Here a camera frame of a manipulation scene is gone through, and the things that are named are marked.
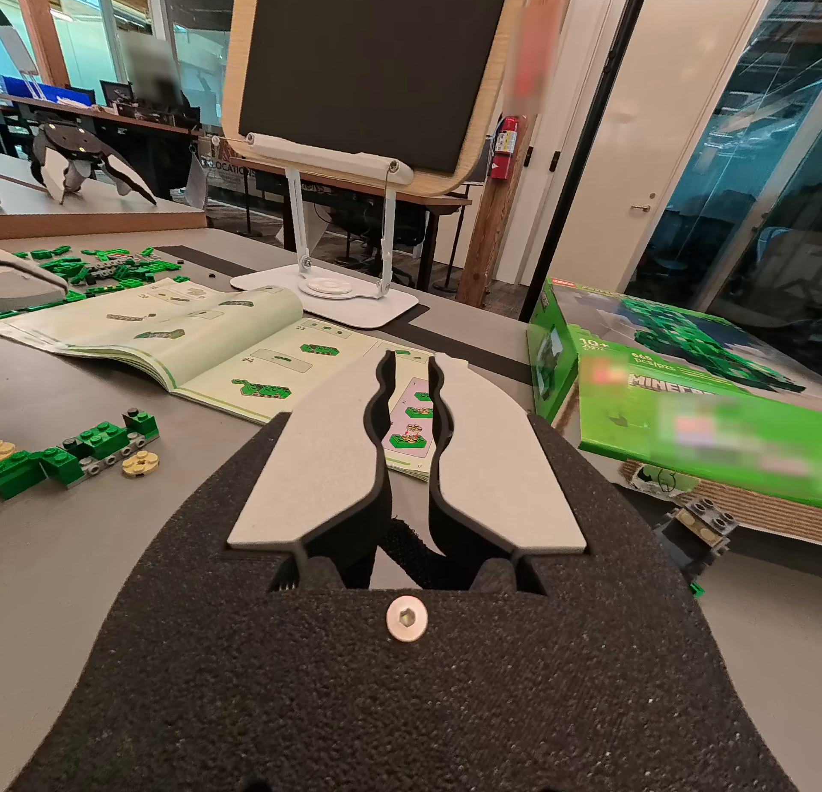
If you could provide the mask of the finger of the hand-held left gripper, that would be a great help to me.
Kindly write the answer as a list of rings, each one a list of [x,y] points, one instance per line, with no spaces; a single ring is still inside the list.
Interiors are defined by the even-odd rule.
[[[1,313],[59,303],[67,282],[22,257],[1,251]]]

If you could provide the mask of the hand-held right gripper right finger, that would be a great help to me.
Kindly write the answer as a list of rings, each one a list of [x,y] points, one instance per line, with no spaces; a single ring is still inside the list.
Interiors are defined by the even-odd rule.
[[[483,570],[536,588],[543,570],[587,562],[587,541],[529,414],[466,362],[429,362],[436,452],[428,526],[457,588]]]

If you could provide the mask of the pile of green bricks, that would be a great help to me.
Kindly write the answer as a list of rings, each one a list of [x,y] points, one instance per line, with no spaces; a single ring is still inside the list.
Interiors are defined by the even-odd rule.
[[[166,261],[159,258],[152,247],[132,254],[126,249],[82,250],[80,255],[71,255],[68,245],[53,249],[38,249],[13,254],[64,279],[68,293],[59,303],[32,306],[21,311],[1,313],[7,319],[53,307],[65,306],[134,288],[153,284],[166,273],[172,275],[172,282],[180,284],[188,281],[181,274],[183,261]]]

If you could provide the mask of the green brick instruction booklet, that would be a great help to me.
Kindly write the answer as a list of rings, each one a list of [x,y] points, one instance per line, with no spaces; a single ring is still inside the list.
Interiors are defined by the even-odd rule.
[[[396,354],[389,469],[427,481],[435,445],[430,353],[316,317],[277,286],[222,293],[163,279],[83,301],[2,314],[2,336],[48,353],[109,358],[171,395],[265,425],[368,353]]]

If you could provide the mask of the wood-edged grey side desk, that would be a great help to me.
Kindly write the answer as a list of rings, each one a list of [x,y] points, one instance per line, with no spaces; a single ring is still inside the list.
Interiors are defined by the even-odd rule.
[[[1,156],[1,239],[200,229],[206,215],[159,199],[152,205],[131,192],[120,196],[108,183],[88,180],[57,203],[30,173],[29,163]]]

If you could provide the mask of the long wooden top desk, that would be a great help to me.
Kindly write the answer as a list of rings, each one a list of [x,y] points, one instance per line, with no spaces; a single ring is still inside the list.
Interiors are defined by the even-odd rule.
[[[191,158],[197,156],[199,128],[181,128],[149,119],[111,113],[98,106],[77,107],[2,93],[2,108],[15,109],[38,126],[47,119],[74,123],[114,148],[152,188],[181,189],[188,181]]]

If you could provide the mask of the wooden top office desk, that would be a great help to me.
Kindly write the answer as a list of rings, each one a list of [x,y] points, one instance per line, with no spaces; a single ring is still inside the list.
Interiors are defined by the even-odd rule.
[[[292,215],[287,196],[287,182],[279,169],[247,169],[233,155],[216,159],[208,157],[203,162],[209,169],[211,194],[220,202],[243,209],[245,221],[239,232],[252,236],[267,236],[267,241],[277,243],[286,250],[294,250]],[[337,227],[331,222],[326,207],[332,197],[343,191],[382,196],[378,188],[350,187],[343,181],[320,181],[318,178],[302,178],[303,209],[312,256],[328,264],[337,264],[376,276],[381,269],[381,248],[367,243]],[[439,227],[447,216],[463,211],[470,203],[464,193],[452,193],[435,198],[406,198],[398,194],[397,200],[422,205],[427,210],[426,233],[423,243],[414,249],[395,246],[393,255],[393,279],[401,288],[413,288],[426,292],[432,273],[442,275],[445,268],[434,263]]]

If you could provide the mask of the green black brick assembly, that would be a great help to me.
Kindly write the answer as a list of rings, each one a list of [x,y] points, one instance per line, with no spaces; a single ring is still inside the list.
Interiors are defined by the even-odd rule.
[[[1,498],[7,501],[45,481],[66,489],[119,469],[124,458],[149,450],[159,438],[155,416],[136,407],[128,409],[118,426],[102,421],[60,444],[36,451],[18,450],[1,462]]]

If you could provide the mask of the green toy brick box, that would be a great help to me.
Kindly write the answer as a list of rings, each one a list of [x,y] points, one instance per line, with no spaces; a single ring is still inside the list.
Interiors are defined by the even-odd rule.
[[[534,410],[673,499],[714,483],[820,507],[820,376],[711,314],[547,278],[528,332]]]

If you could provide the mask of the black office chair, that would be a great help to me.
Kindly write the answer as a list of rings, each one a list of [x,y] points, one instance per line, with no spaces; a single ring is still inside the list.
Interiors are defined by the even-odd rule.
[[[345,232],[379,247],[384,223],[383,197],[343,191],[332,199],[332,204],[326,207],[331,222]],[[394,244],[407,249],[421,245],[426,233],[426,217],[427,210],[424,206],[397,200]]]

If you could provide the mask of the tan corrugated cardboard tray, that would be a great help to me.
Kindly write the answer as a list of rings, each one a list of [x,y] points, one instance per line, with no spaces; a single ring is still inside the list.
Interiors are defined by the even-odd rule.
[[[771,495],[695,478],[682,472],[626,460],[618,483],[653,498],[683,505],[697,499],[714,502],[740,524],[817,545],[821,544],[821,509]]]

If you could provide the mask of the red fire extinguisher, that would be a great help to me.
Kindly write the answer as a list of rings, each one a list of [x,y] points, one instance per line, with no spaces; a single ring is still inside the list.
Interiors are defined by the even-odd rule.
[[[506,181],[515,157],[519,135],[519,116],[506,116],[499,121],[491,150],[488,175],[491,179]]]

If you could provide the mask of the white door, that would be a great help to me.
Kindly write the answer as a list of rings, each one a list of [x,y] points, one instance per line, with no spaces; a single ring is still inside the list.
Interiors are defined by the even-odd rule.
[[[550,277],[625,289],[767,1],[643,0]]]

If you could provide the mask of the wood-framed black board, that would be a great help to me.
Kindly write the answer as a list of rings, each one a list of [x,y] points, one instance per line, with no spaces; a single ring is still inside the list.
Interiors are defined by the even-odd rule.
[[[233,0],[223,133],[242,162],[445,195],[478,162],[525,0]]]

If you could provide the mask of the wooden post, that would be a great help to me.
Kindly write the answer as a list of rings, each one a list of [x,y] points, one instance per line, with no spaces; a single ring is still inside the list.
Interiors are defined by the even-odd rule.
[[[489,177],[468,244],[456,300],[483,305],[497,266],[524,170],[524,159],[556,64],[570,0],[528,0],[515,25],[506,57],[501,117],[518,121],[508,177]]]

